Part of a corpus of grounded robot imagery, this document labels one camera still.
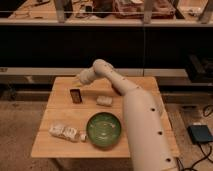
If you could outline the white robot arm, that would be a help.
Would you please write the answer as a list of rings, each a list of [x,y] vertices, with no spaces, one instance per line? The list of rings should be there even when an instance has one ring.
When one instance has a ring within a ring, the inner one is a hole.
[[[101,78],[106,78],[123,96],[123,119],[134,171],[178,171],[153,95],[102,59],[77,75],[80,85]]]

